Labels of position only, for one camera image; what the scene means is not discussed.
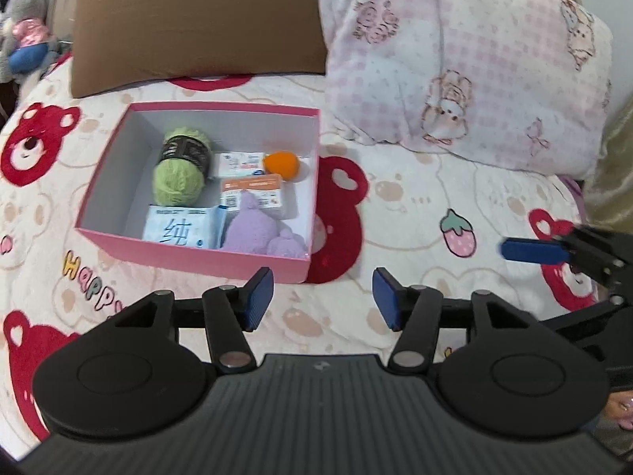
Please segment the person's right hand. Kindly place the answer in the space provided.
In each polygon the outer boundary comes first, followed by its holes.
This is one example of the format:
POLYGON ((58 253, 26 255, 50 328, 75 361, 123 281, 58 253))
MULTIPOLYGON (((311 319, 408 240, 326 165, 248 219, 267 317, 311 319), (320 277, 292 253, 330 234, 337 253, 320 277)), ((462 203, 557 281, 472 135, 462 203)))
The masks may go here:
POLYGON ((605 416, 627 431, 633 430, 633 391, 612 392, 605 407, 605 416))

